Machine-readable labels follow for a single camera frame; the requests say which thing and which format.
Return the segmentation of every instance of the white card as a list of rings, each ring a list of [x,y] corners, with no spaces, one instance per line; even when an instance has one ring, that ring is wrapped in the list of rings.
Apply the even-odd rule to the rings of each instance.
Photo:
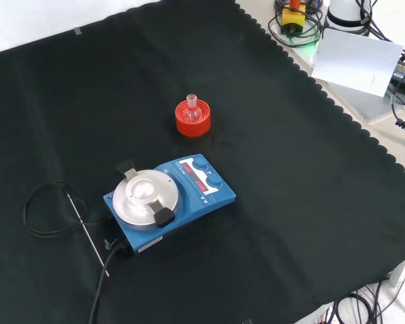
[[[403,46],[325,29],[312,77],[384,97]]]

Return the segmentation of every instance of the yellow device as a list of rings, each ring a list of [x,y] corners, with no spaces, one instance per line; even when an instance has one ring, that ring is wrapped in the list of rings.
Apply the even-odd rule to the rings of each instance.
[[[298,10],[305,12],[306,5],[300,5]],[[305,16],[303,13],[291,11],[287,8],[282,10],[281,25],[290,32],[302,32],[304,28]]]

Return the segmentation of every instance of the black cloth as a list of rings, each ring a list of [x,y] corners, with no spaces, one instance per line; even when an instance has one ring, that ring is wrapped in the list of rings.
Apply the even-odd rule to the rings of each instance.
[[[0,323],[87,320],[100,267],[84,232],[36,239],[22,206],[63,180],[98,221],[126,157],[202,153],[237,200],[114,259],[97,323],[293,323],[405,259],[403,167],[233,1],[163,0],[81,31],[0,53]],[[194,140],[173,114],[189,93],[212,113]],[[63,219],[51,196],[38,227]]]

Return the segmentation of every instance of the white paper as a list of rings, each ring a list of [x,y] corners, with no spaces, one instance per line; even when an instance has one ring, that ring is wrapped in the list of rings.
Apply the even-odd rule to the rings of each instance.
[[[326,29],[312,77],[383,97],[403,46]]]
[[[0,0],[0,51],[156,1]]]

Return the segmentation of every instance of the red led display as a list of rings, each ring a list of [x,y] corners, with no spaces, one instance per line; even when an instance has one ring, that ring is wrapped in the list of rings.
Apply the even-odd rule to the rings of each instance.
[[[200,188],[200,190],[201,190],[202,192],[205,192],[205,191],[208,191],[208,190],[209,190],[209,189],[207,189],[207,187],[204,186],[204,184],[203,184],[201,181],[199,181],[199,180],[196,181],[196,185],[198,186],[198,188]]]
[[[207,187],[203,184],[203,182],[195,174],[194,170],[192,170],[190,168],[189,164],[187,164],[185,162],[185,163],[182,163],[182,165],[183,165],[183,168],[186,170],[186,172],[189,173],[190,178],[195,181],[195,184],[199,188],[199,190],[201,190],[202,192],[209,191],[209,189],[207,189]]]

